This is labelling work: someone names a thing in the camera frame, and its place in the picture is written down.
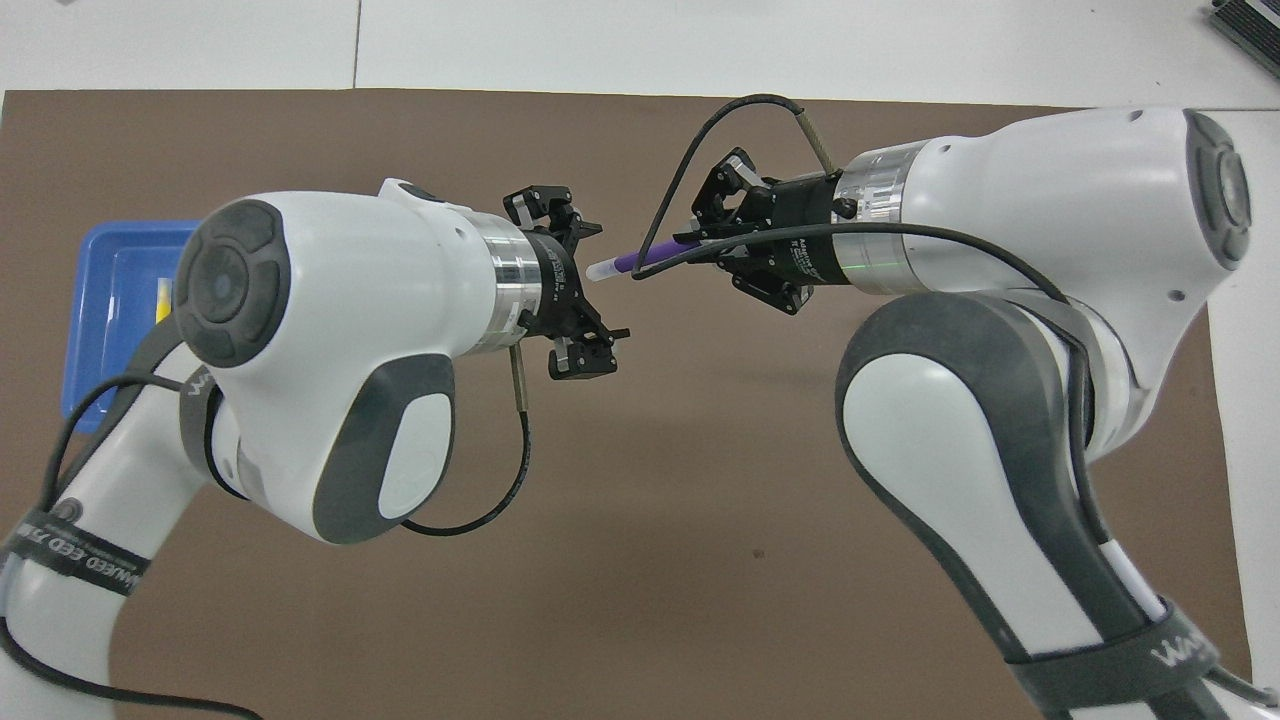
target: black strap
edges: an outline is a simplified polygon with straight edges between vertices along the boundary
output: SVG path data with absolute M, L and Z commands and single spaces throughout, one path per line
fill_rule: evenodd
M 70 521 L 32 510 L 9 538 L 6 551 L 50 570 L 128 597 L 151 561 Z
M 1144 702 L 1185 688 L 1217 666 L 1219 652 L 1176 606 L 1155 625 L 1106 644 L 1010 664 L 1044 714 Z

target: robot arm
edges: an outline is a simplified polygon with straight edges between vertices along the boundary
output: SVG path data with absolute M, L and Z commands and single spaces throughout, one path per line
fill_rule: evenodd
M 1247 250 L 1244 173 L 1220 127 L 1170 109 L 1068 113 L 788 181 L 735 149 L 692 210 L 652 259 L 589 275 L 714 263 L 788 314 L 819 284 L 905 295 L 849 345 L 841 442 L 1047 717 L 1280 717 L 1148 587 L 1085 471 L 1146 421 Z
M 111 628 L 207 482 L 320 541 L 361 542 L 404 521 L 445 473 L 453 359 L 545 336 L 556 379 L 616 369 L 628 332 L 600 322 L 573 264 L 599 225 L 563 187 L 506 204 L 512 220 L 387 181 L 376 197 L 257 195 L 197 228 L 174 318 L 129 366 L 172 387 L 118 392 L 63 487 L 5 544 L 0 616 L 15 647 L 0 656 L 0 717 L 100 720 L 106 698 L 156 703 L 104 688 Z M 23 655 L 70 678 L 46 682 Z M 97 694 L 68 689 L 83 682 Z

